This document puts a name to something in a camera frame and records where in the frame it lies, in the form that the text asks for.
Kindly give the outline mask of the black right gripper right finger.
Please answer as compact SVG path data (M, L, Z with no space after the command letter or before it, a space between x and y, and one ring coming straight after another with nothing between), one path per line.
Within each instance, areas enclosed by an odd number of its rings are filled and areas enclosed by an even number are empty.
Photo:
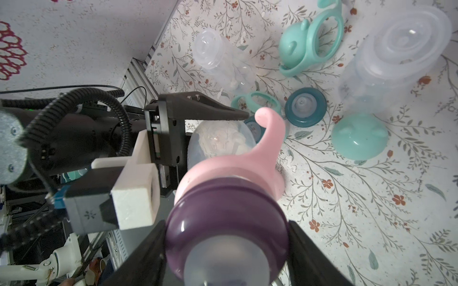
M350 282L293 220L287 266L293 286L350 286Z

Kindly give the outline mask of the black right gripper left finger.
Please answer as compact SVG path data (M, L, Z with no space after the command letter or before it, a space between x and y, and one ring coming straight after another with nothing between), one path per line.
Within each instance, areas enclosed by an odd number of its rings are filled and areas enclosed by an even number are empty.
M168 118L177 120L246 120L249 113L225 106L201 92L159 95L165 102Z

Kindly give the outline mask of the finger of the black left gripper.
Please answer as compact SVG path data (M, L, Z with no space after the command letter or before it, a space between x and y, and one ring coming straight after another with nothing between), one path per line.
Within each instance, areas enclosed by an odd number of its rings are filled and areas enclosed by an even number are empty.
M161 286L165 276L166 223L161 220L104 286Z

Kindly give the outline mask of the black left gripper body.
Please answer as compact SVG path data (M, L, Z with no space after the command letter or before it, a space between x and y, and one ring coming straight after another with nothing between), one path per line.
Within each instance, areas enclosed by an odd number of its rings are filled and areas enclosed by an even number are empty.
M169 117L166 101L152 101L144 111L151 161L174 168L186 168L184 120Z

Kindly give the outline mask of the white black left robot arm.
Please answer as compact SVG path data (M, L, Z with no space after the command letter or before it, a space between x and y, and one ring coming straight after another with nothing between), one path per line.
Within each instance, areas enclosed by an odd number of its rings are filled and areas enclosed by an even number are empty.
M79 234L107 230L133 230L152 226L161 197L178 187L187 167L190 135L179 109L168 102L149 106L143 123L132 130L122 104L112 97L103 102L118 120L113 126L100 119L74 113L87 99L66 95L56 98L24 124L30 108L1 111L5 128L4 163L21 170L2 174L1 183L15 188L38 178L54 210L1 236L1 251L19 248L69 218Z

